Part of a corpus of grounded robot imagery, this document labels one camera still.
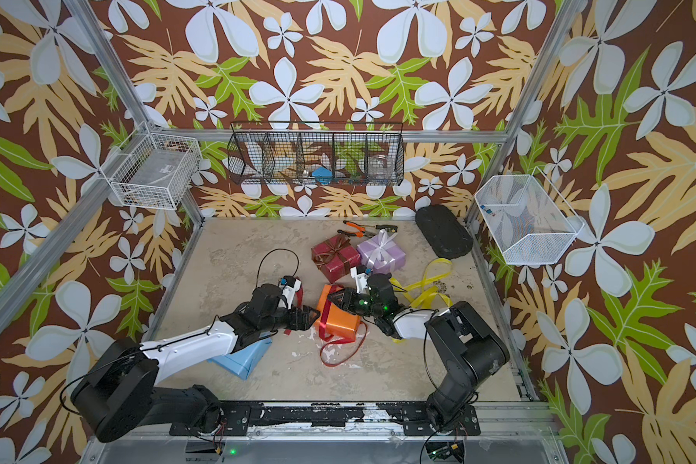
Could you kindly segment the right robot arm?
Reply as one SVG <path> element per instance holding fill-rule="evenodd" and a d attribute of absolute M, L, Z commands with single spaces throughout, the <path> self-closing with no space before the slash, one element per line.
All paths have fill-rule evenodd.
<path fill-rule="evenodd" d="M 450 432 L 471 419 L 479 386 L 508 363 L 510 353 L 468 302 L 427 309 L 419 299 L 410 305 L 400 303 L 399 290 L 390 274 L 372 274 L 358 288 L 331 291 L 326 301 L 369 320 L 390 338 L 432 343 L 446 374 L 428 396 L 425 415 L 434 430 Z"/>

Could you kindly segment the red ribbon bow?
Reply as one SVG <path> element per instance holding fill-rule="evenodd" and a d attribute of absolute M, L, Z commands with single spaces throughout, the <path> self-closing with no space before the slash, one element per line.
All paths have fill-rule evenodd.
<path fill-rule="evenodd" d="M 361 319 L 358 330 L 357 339 L 353 342 L 322 340 L 322 345 L 319 350 L 319 359 L 325 367 L 339 367 L 353 358 L 362 348 L 365 338 L 367 337 L 368 326 Z"/>

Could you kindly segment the yellow ribbon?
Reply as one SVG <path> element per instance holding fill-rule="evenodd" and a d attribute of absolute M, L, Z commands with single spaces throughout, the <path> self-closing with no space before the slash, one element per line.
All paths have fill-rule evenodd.
<path fill-rule="evenodd" d="M 412 309 L 436 309 L 436 301 L 443 303 L 439 305 L 439 309 L 442 309 L 452 306 L 452 299 L 447 295 L 444 284 L 453 271 L 452 261 L 437 258 L 426 265 L 420 280 L 403 284 L 396 278 L 390 278 L 390 282 Z"/>

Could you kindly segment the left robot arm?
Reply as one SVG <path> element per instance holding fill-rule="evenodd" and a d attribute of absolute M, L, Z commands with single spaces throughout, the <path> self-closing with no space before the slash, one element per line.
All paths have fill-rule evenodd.
<path fill-rule="evenodd" d="M 114 341 L 88 373 L 73 381 L 69 400 L 102 443 L 137 427 L 170 425 L 201 438 L 222 426 L 222 403 L 209 389 L 164 388 L 162 381 L 198 363 L 228 356 L 278 334 L 307 331 L 321 317 L 300 305 L 301 284 L 263 284 L 251 299 L 202 329 L 174 338 L 136 343 Z"/>

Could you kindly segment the blue gift box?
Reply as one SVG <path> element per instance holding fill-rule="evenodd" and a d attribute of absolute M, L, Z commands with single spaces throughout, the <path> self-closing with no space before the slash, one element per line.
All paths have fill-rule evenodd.
<path fill-rule="evenodd" d="M 208 359 L 208 362 L 228 370 L 242 380 L 247 380 L 272 343 L 270 338 L 265 338 L 236 353 Z"/>

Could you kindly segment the orange gift box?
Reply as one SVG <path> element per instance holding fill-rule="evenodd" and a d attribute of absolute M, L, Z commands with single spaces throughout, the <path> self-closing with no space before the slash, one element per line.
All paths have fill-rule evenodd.
<path fill-rule="evenodd" d="M 346 341 L 353 342 L 357 339 L 361 319 L 358 315 L 340 309 L 329 301 L 329 295 L 342 290 L 341 285 L 325 284 L 317 309 L 320 317 L 315 323 L 319 338 L 323 341 Z"/>

